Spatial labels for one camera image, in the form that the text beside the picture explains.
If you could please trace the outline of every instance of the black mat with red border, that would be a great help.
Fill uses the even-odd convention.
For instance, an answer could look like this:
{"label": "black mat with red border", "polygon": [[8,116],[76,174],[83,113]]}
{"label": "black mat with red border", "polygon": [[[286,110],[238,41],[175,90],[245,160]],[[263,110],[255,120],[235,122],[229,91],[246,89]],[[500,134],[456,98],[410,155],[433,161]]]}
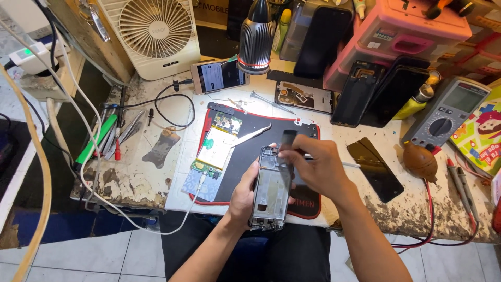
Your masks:
{"label": "black mat with red border", "polygon": [[[216,113],[216,110],[207,110],[198,151],[200,151],[202,147],[203,140],[209,132]],[[280,143],[282,133],[285,129],[294,129],[297,130],[298,133],[305,134],[311,138],[320,139],[320,128],[316,124],[303,123],[301,125],[296,125],[294,123],[295,119],[268,117],[252,113],[244,114],[244,112],[239,109],[234,109],[233,116],[242,120],[242,126],[238,132],[239,137],[266,127],[270,122],[272,123],[272,128],[235,147],[215,200],[213,202],[208,202],[198,198],[195,201],[198,205],[228,205],[235,186],[240,182],[241,176],[249,168],[251,163],[258,157],[261,147],[271,143]],[[296,189],[291,191],[291,196],[296,199],[296,202],[293,205],[289,205],[287,213],[304,219],[314,219],[320,214],[322,206],[321,197],[318,193],[310,190],[305,185],[296,170],[295,173],[296,179],[294,179],[294,182],[296,183]]]}

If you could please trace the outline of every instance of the person's right hand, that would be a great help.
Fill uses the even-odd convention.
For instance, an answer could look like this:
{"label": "person's right hand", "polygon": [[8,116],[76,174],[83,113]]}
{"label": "person's right hand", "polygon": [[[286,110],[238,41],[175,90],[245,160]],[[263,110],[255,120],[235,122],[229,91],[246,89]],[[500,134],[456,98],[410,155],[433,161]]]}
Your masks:
{"label": "person's right hand", "polygon": [[[310,154],[313,160],[307,162],[298,151]],[[346,176],[334,141],[317,140],[299,134],[294,139],[292,149],[281,151],[279,157],[298,169],[299,176],[310,189],[330,198],[335,204],[337,200],[341,201],[354,193],[358,196],[355,184]]]}

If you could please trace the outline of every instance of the multimeter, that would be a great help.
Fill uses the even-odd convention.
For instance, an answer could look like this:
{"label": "multimeter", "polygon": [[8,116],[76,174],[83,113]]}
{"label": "multimeter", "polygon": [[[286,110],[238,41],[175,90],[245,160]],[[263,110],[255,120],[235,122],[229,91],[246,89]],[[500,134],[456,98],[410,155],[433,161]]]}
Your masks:
{"label": "multimeter", "polygon": [[402,138],[422,147],[442,146],[490,94],[490,88],[464,77],[444,80]]}

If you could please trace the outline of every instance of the black pants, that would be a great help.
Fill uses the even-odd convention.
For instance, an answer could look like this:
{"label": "black pants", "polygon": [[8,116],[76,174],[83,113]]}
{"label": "black pants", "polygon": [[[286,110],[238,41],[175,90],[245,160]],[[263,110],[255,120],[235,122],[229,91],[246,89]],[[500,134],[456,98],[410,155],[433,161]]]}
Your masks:
{"label": "black pants", "polygon": [[[175,230],[185,213],[168,211],[160,216],[162,232]],[[201,215],[190,214],[184,226],[172,235],[162,235],[165,277],[169,280],[203,243],[215,225]],[[244,236],[254,236],[246,232]],[[330,235],[324,228],[289,224],[278,232],[261,232],[267,237],[263,256],[239,265],[230,256],[217,281],[330,281]]]}

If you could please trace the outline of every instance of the brown rubber bulb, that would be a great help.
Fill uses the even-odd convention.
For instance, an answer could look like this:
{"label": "brown rubber bulb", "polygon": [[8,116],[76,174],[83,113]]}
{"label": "brown rubber bulb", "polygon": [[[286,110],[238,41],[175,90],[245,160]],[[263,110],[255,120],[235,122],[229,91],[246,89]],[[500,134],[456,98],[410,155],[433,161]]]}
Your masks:
{"label": "brown rubber bulb", "polygon": [[424,178],[435,183],[438,171],[435,156],[426,148],[415,145],[407,141],[404,143],[404,164],[405,167],[415,176]]}

